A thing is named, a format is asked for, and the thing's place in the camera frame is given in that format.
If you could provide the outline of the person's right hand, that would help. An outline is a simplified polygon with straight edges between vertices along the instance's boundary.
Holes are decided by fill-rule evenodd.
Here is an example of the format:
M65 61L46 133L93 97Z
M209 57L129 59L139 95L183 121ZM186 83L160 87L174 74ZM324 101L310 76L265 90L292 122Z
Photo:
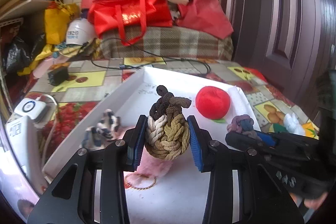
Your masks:
M321 213L323 217L327 215L335 217L335 201L331 201L328 195L328 192L324 192L320 197L313 200L290 193L304 219L310 219L316 213Z

